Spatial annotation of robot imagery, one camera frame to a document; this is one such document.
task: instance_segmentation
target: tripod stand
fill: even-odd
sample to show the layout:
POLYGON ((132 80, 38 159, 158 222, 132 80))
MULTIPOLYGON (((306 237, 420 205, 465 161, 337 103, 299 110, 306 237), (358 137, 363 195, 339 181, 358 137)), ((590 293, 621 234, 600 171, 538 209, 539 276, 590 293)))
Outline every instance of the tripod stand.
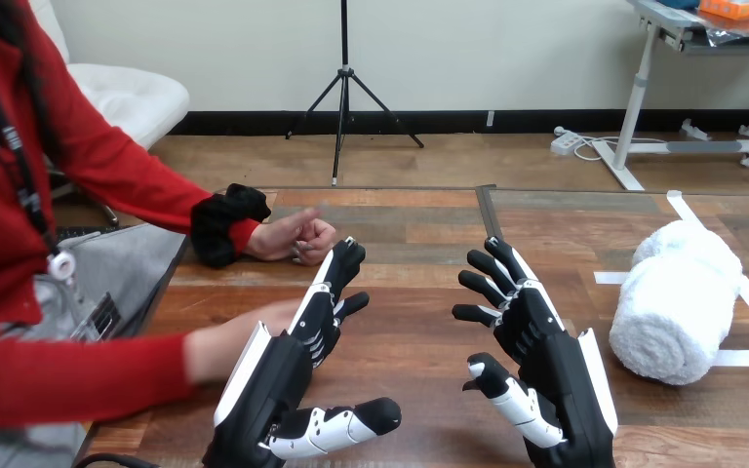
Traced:
POLYGON ((314 101, 313 104, 311 104, 311 107, 308 108, 308 110, 305 112, 305 115, 303 115, 302 119, 296 119, 294 123, 292 124, 291 129, 286 134, 286 139, 289 139, 292 137, 292 135, 295 133, 295 130, 299 128, 300 125, 302 125, 306 120, 308 120, 308 117, 311 115, 312 112, 314 112, 314 109, 320 104, 320 102, 326 97, 326 95, 329 93, 329 91, 332 90, 332 88, 335 87, 337 83, 340 83, 340 110, 339 114, 337 116, 337 142, 335 144, 335 168, 332 172, 332 187, 337 186, 337 167, 340 164, 340 148, 343 145, 343 126, 348 126, 349 124, 349 79, 353 80, 355 83, 360 86, 363 91, 366 92, 367 95, 369 95, 370 98, 374 102, 377 103, 377 105, 380 106, 381 109, 383 109, 384 112, 386 112, 389 117, 392 118, 392 120, 395 122, 395 125, 397 126, 398 130, 404 135, 408 135, 411 137, 415 143, 417 143, 418 146, 421 148, 423 147, 423 143, 417 139, 417 136, 410 133, 409 130, 407 130, 406 126, 403 125, 403 122, 398 118, 398 116, 389 110, 388 107, 386 107, 386 104, 384 104, 380 99, 375 96, 372 91, 363 84, 362 81, 360 81, 360 78, 357 77, 356 74, 354 74, 354 69, 349 67, 348 64, 348 15, 347 15, 347 0, 340 0, 340 21, 341 21, 341 27, 342 27, 342 41, 343 41, 343 68, 337 71, 337 76, 334 80, 332 80, 332 83, 329 84, 329 87, 326 88, 326 90, 320 95, 320 97, 317 97, 317 100, 314 101))

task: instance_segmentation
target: lanyard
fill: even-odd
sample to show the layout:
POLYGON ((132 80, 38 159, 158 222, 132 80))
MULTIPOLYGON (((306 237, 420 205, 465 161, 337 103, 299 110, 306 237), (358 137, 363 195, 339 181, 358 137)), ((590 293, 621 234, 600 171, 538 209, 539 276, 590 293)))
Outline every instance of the lanyard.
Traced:
POLYGON ((70 253, 63 253, 56 244, 53 235, 50 232, 50 226, 44 218, 41 210, 41 197, 35 188, 32 172, 30 171, 27 159, 24 156, 24 145, 19 137, 19 131, 10 123, 4 108, 0 103, 0 140, 6 143, 7 148, 13 153, 16 164, 19 167, 20 179, 16 179, 14 171, 9 164, 0 157, 0 163, 10 177, 13 186, 16 189, 16 196, 19 204, 24 209, 27 219, 33 228, 39 233, 50 251, 48 257, 48 270, 54 277, 60 279, 69 279, 75 270, 75 260, 70 253))

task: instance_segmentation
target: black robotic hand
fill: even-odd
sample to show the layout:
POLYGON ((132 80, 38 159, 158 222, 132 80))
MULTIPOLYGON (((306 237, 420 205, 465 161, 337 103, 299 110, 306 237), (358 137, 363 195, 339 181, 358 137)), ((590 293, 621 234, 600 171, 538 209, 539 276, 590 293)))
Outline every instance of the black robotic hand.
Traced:
POLYGON ((335 349, 343 320, 369 305, 369 295, 365 292, 339 299, 343 288, 360 272, 365 258, 366 250, 354 239, 337 243, 296 311, 288 334, 308 347, 315 369, 335 349))
POLYGON ((471 251, 467 261, 492 279, 458 275, 498 310, 458 304, 458 320, 493 330, 519 366, 514 377, 487 353, 470 356, 474 378, 464 390, 480 390, 522 433, 537 468, 613 468, 618 426, 601 354, 592 329, 573 338, 564 329, 546 290, 520 255, 491 237, 492 257, 471 251))
POLYGON ((271 336, 257 324, 214 414, 207 468, 280 468, 286 460, 345 449, 400 425, 400 407, 388 398, 354 408, 298 408, 312 372, 335 349, 343 320, 369 303, 365 292, 339 300, 365 257, 354 239, 338 243, 289 328, 271 336))

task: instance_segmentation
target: black baseboard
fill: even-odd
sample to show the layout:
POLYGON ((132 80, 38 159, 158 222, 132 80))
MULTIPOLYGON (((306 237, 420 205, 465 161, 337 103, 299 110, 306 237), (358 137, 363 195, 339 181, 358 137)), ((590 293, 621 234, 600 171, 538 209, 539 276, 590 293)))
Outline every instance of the black baseboard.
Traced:
MULTIPOLYGON (((302 112, 189 112, 172 135, 283 136, 302 112)), ((487 126, 488 111, 397 112, 416 134, 544 134, 562 126, 574 132, 618 133, 624 110, 498 110, 487 126)), ((315 112, 298 135, 331 135, 337 131, 336 112, 315 112)), ((395 135, 400 132, 383 112, 352 112, 346 133, 395 135)), ((705 132, 738 132, 749 125, 749 109, 648 109, 639 115, 638 132, 677 132, 685 119, 705 132)))

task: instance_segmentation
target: black scrunchie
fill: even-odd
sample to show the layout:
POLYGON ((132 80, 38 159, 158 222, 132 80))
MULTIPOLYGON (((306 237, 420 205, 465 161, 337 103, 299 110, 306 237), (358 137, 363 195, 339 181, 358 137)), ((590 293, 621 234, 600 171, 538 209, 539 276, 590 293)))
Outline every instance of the black scrunchie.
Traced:
POLYGON ((230 265, 237 259, 228 235, 231 225, 247 218, 263 222, 270 215, 264 193, 232 183, 225 195, 216 193, 191 209, 191 245, 206 265, 230 265))

